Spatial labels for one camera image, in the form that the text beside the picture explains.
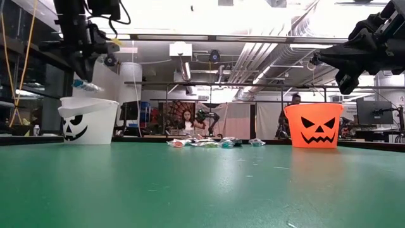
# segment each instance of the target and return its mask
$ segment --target candy wrapper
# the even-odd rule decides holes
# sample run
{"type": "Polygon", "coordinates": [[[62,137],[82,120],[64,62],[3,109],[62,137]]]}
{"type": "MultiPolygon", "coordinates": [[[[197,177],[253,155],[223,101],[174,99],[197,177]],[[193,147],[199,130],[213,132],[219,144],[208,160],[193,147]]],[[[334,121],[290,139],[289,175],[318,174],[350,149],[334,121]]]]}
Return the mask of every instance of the candy wrapper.
{"type": "Polygon", "coordinates": [[[199,141],[195,143],[190,143],[191,146],[200,146],[200,147],[206,147],[206,148],[217,148],[220,144],[215,142],[215,141],[199,141]]]}
{"type": "Polygon", "coordinates": [[[224,137],[223,139],[221,139],[220,143],[226,142],[226,141],[233,142],[233,144],[234,144],[233,146],[235,146],[235,147],[241,147],[242,146],[242,140],[238,139],[236,137],[224,137]]]}
{"type": "Polygon", "coordinates": [[[235,143],[228,139],[228,140],[221,140],[219,145],[222,148],[232,148],[233,146],[235,146],[235,143]]]}
{"type": "Polygon", "coordinates": [[[190,144],[191,141],[188,139],[184,140],[179,140],[179,139],[174,139],[172,141],[167,142],[169,146],[173,146],[174,148],[183,148],[184,146],[190,144]]]}
{"type": "Polygon", "coordinates": [[[266,144],[265,142],[263,142],[263,141],[260,140],[260,139],[251,139],[251,140],[249,140],[249,143],[250,143],[252,146],[262,146],[262,145],[266,144]]]}

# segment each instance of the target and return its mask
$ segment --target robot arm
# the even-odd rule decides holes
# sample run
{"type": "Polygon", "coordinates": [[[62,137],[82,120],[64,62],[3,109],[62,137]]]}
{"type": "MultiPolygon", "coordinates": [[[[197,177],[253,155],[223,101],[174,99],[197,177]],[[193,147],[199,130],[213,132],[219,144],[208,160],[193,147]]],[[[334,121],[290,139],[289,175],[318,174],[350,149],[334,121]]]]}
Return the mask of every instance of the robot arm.
{"type": "Polygon", "coordinates": [[[214,135],[213,128],[215,124],[220,120],[220,116],[214,112],[198,110],[196,114],[197,122],[202,124],[206,118],[212,118],[214,120],[214,122],[212,122],[211,125],[208,127],[209,136],[213,136],[214,135]]]}
{"type": "Polygon", "coordinates": [[[85,10],[92,10],[92,16],[110,15],[110,20],[120,19],[120,0],[54,0],[58,20],[63,34],[61,41],[47,41],[40,45],[41,51],[60,49],[61,54],[76,74],[83,80],[92,81],[93,68],[101,54],[108,54],[107,60],[115,62],[112,53],[119,51],[118,45],[106,37],[96,24],[91,23],[85,10]]]}
{"type": "Polygon", "coordinates": [[[311,62],[339,69],[335,78],[342,94],[352,93],[364,71],[400,74],[405,70],[404,17],[405,2],[391,0],[383,11],[358,22],[349,41],[315,53],[311,62]]]}

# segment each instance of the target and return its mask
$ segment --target bucket handle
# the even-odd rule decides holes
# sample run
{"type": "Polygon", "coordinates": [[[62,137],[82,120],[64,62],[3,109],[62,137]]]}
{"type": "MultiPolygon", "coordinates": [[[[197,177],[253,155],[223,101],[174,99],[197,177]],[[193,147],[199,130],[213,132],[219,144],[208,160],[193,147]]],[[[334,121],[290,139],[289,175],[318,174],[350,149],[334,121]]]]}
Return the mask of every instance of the bucket handle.
{"type": "Polygon", "coordinates": [[[92,104],[90,106],[86,107],[80,107],[80,108],[64,108],[64,107],[59,107],[58,111],[61,117],[63,118],[69,118],[69,117],[74,117],[76,115],[83,115],[87,114],[90,112],[94,111],[100,111],[106,108],[109,108],[111,106],[111,103],[98,103],[98,104],[92,104]]]}

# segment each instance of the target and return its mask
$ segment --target white bucket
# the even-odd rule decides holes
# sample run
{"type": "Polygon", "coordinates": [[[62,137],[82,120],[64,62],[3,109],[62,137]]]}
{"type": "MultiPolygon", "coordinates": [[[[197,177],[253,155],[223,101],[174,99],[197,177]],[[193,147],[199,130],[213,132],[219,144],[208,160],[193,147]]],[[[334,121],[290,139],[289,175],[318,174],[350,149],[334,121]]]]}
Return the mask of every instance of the white bucket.
{"type": "Polygon", "coordinates": [[[97,98],[61,98],[63,134],[68,144],[110,144],[114,130],[116,101],[97,98]]]}

